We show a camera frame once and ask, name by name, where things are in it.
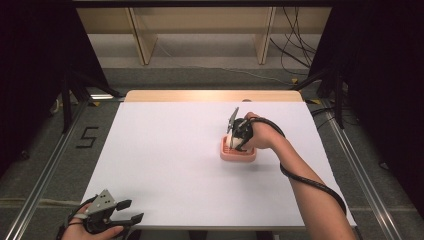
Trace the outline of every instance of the floor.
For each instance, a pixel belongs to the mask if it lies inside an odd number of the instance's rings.
[[[272,38],[279,46],[286,42],[284,36]],[[163,88],[288,89],[293,81],[305,79],[302,74],[308,72],[307,67],[291,57],[281,57],[280,50],[273,44],[269,47],[266,64],[259,65],[249,35],[160,35],[148,66],[139,64],[130,35],[90,35],[90,39],[110,86],[120,92]],[[312,47],[317,46],[319,39],[319,35],[304,36]],[[302,51],[292,44],[287,45],[286,51],[306,62]],[[315,91],[319,83],[302,90],[305,100],[318,100]],[[321,99],[318,104],[311,101],[308,107],[313,111],[331,102],[331,97]],[[61,134],[62,109],[59,107],[33,140],[28,149],[29,159],[16,161],[1,178],[0,238],[7,237],[14,221],[21,216],[21,209],[27,207],[27,200],[33,196],[38,201],[34,207],[28,207],[30,217],[22,225],[25,231],[21,239],[53,238],[64,217],[81,202],[119,101],[99,101],[87,107],[74,103],[77,124],[69,137],[64,139]],[[348,102],[343,110],[344,130],[334,123],[331,112],[318,114],[314,119],[334,176],[358,223],[357,238],[422,239],[424,220],[390,171],[379,166],[379,154],[349,109]],[[87,127],[97,127],[95,147],[81,148],[87,145],[81,139]],[[60,142],[65,147],[55,155]],[[353,157],[347,154],[349,152],[354,153]],[[59,161],[51,164],[54,157]],[[37,181],[45,175],[46,166],[50,166],[52,174],[42,188],[34,188],[40,185]],[[146,234],[144,239],[176,239],[177,235],[186,238],[185,233],[176,232],[143,234]],[[213,234],[215,237],[210,239],[238,237],[229,232]],[[275,232],[274,235],[276,239],[308,239],[304,229]],[[249,234],[242,237],[251,239]]]

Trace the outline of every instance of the human arm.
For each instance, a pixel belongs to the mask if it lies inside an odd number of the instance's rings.
[[[89,206],[90,204],[84,205],[78,213],[84,213]],[[124,230],[123,226],[116,226],[98,234],[90,234],[83,227],[81,219],[73,218],[63,234],[62,240],[109,240],[122,232],[122,230]]]
[[[248,113],[247,119],[258,117]],[[252,122],[253,137],[243,146],[272,149],[289,172],[324,184],[321,178],[299,156],[290,142],[262,122]],[[352,228],[338,202],[326,192],[289,178],[299,211],[312,239],[355,239]]]

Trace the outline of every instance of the human hand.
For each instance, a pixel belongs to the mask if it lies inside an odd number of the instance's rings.
[[[245,119],[259,118],[259,115],[248,112]],[[242,146],[243,149],[251,148],[274,148],[278,139],[284,138],[270,125],[262,122],[252,122],[253,137]]]
[[[84,213],[90,204],[83,206],[78,213]],[[62,240],[109,240],[122,232],[122,230],[124,230],[123,226],[116,226],[98,234],[91,234],[85,230],[81,219],[73,218],[63,234]]]

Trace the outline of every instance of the table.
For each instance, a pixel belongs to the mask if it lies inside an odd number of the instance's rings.
[[[250,99],[253,102],[241,102]],[[226,162],[219,142],[235,107],[275,121],[338,192],[312,117],[294,91],[131,91],[117,112],[84,199],[107,188],[132,199],[115,218],[144,212],[141,229],[282,230],[303,227],[271,150]],[[355,226],[350,213],[348,219]]]

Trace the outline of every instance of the gray carpet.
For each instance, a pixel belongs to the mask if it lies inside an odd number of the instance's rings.
[[[246,73],[230,72],[223,69],[104,69],[110,86],[122,93],[131,89],[289,89],[290,86],[276,80],[258,78]],[[244,70],[255,75],[277,78],[291,84],[292,74],[277,69]],[[302,90],[305,99],[315,99],[319,83],[313,83]],[[59,201],[50,204],[42,201],[23,239],[52,239],[57,227],[69,213],[72,204],[82,200],[97,159],[101,153],[108,131],[119,103],[101,102],[99,106],[87,107],[78,121],[66,151],[53,175],[43,200]],[[311,110],[322,105],[309,105]],[[395,219],[404,239],[421,239],[424,236],[424,221],[417,214],[398,182],[378,166],[379,154],[375,151],[367,134],[356,122],[353,113],[343,112],[346,133],[352,142],[368,175],[378,190],[384,203]],[[347,204],[358,223],[358,239],[386,239],[376,217],[353,174],[345,153],[332,131],[327,116],[323,113],[315,117],[318,132],[323,141],[336,181],[346,198]],[[4,238],[15,219],[23,200],[31,192],[62,131],[61,112],[46,120],[29,149],[30,159],[15,162],[0,181],[0,238]],[[81,139],[87,127],[86,136],[95,137],[91,141]],[[280,239],[308,239],[304,230],[279,233]]]

